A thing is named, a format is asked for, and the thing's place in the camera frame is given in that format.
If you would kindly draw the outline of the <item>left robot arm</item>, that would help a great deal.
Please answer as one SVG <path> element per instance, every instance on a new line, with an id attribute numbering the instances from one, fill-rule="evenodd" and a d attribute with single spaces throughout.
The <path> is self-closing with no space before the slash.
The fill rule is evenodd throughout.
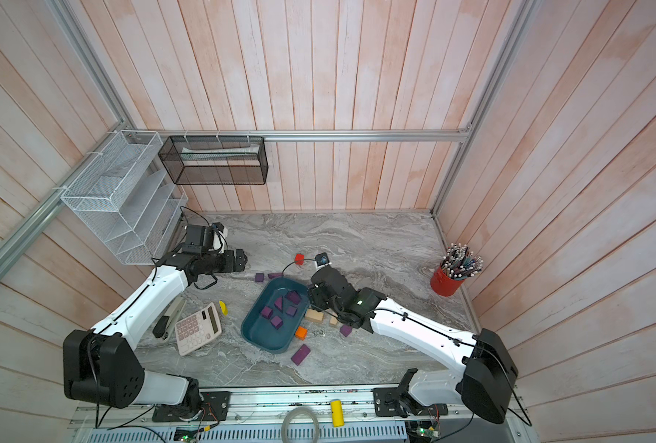
<path id="1" fill-rule="evenodd" d="M 244 271 L 247 256 L 228 248 L 227 234 L 222 223 L 187 226 L 182 241 L 156 261 L 132 295 L 91 329 L 73 330 L 65 338 L 66 398 L 116 409 L 163 406 L 183 421 L 200 415 L 198 380 L 149 371 L 134 351 L 152 323 L 199 277 Z"/>

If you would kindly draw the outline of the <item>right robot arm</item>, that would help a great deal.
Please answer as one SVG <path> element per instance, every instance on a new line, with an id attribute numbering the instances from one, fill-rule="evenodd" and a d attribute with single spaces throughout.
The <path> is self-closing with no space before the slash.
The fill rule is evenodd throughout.
<path id="1" fill-rule="evenodd" d="M 309 299 L 313 308 L 333 310 L 339 323 L 401 341 L 443 366 L 409 369 L 385 400 L 375 400 L 379 412 L 407 418 L 451 403 L 492 424 L 505 421 L 519 371 L 496 332 L 446 327 L 372 288 L 355 289 L 329 265 L 311 276 Z"/>

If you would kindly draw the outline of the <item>teal plastic storage bin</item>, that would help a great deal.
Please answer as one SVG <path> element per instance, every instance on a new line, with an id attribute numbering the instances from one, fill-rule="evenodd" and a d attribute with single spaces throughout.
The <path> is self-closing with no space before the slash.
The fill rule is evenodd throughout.
<path id="1" fill-rule="evenodd" d="M 270 280 L 246 315 L 241 336 L 262 351 L 282 354 L 309 307 L 305 284 L 284 277 Z"/>

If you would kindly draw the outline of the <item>orange cube brick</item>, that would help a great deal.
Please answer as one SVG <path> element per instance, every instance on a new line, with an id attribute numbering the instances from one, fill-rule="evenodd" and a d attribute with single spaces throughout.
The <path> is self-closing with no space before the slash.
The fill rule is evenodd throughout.
<path id="1" fill-rule="evenodd" d="M 298 327 L 296 332 L 295 332 L 295 337 L 302 340 L 302 341 L 304 341 L 306 336 L 307 336 L 307 332 L 308 332 L 308 330 L 306 328 Z"/>

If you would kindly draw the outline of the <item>yellow round object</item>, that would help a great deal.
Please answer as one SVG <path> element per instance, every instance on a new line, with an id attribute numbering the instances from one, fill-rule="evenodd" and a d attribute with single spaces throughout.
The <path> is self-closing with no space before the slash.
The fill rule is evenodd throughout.
<path id="1" fill-rule="evenodd" d="M 219 306 L 220 306 L 220 309 L 221 309 L 221 312 L 222 312 L 223 316 L 227 316 L 228 315 L 228 307 L 227 307 L 226 303 L 223 302 L 223 301 L 219 301 L 218 303 L 219 303 Z"/>

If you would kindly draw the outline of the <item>large purple rectangular brick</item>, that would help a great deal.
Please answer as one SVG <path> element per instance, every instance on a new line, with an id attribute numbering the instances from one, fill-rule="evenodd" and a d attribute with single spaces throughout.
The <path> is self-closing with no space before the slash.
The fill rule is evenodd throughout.
<path id="1" fill-rule="evenodd" d="M 295 354 L 293 354 L 290 359 L 295 365 L 301 365 L 310 353 L 311 348 L 308 345 L 303 344 L 298 350 L 296 350 Z"/>

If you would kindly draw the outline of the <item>white desk calculator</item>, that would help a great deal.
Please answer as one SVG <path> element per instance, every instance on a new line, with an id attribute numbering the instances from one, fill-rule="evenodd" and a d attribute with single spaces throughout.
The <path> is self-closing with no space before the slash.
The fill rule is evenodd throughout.
<path id="1" fill-rule="evenodd" d="M 215 341 L 221 333 L 220 317 L 214 303 L 179 320 L 175 325 L 175 335 L 180 356 L 187 356 Z"/>

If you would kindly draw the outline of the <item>black grey stapler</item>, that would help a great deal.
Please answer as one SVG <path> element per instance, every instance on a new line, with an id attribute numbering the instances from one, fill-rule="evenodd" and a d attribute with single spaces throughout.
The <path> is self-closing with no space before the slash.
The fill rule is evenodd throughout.
<path id="1" fill-rule="evenodd" d="M 177 296 L 168 306 L 166 311 L 161 315 L 152 330 L 152 334 L 157 340 L 168 341 L 174 332 L 175 325 L 180 319 L 182 311 L 186 307 L 187 301 L 182 296 Z"/>

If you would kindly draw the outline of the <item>yellow cylinder roll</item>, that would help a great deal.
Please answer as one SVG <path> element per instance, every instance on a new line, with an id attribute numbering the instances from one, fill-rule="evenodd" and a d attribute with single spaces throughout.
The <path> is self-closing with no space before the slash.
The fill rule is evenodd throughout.
<path id="1" fill-rule="evenodd" d="M 333 400 L 330 402 L 333 427 L 342 427 L 345 425 L 345 417 L 342 402 Z"/>

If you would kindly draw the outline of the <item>red pen holder cup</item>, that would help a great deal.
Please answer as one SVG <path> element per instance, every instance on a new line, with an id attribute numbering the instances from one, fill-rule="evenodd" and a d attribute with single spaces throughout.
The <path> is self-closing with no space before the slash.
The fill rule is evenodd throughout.
<path id="1" fill-rule="evenodd" d="M 431 289 L 436 295 L 450 297 L 468 279 L 483 269 L 484 260 L 468 245 L 451 243 L 446 255 L 431 277 Z"/>

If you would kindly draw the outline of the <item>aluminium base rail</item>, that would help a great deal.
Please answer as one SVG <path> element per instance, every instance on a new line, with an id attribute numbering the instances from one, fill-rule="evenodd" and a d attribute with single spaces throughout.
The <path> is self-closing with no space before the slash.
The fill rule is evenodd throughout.
<path id="1" fill-rule="evenodd" d="M 81 407 L 66 442 L 537 442 L 533 428 L 508 416 L 494 425 L 462 404 L 432 406 L 403 418 L 375 402 L 391 385 L 210 389 L 193 421 L 165 418 L 159 408 Z M 345 425 L 333 427 L 330 402 L 342 402 Z"/>

